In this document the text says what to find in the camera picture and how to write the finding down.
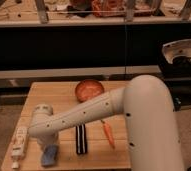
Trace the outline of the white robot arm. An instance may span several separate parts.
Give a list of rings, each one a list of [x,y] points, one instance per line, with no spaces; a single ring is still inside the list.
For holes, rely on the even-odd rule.
[[[185,171],[171,93],[152,75],[137,76],[59,114],[40,104],[28,132],[41,144],[51,144],[62,130],[117,114],[125,118],[132,171]]]

